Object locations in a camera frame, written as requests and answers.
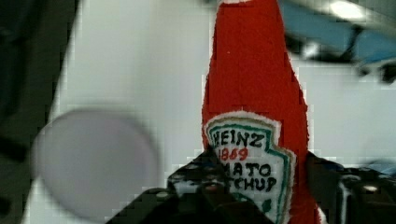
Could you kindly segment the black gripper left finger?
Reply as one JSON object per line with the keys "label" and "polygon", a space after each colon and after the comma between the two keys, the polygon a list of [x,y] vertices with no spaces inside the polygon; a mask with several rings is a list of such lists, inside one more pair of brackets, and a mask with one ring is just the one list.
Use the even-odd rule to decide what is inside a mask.
{"label": "black gripper left finger", "polygon": [[235,202],[229,180],[214,150],[209,148],[169,175],[167,188],[175,197],[175,202],[181,204],[195,204],[205,192]]}

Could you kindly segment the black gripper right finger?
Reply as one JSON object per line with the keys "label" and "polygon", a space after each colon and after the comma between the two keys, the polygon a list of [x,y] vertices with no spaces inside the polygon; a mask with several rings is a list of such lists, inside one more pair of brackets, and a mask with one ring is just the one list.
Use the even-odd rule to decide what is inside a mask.
{"label": "black gripper right finger", "polygon": [[396,224],[395,177],[346,168],[309,152],[308,187],[328,224]]}

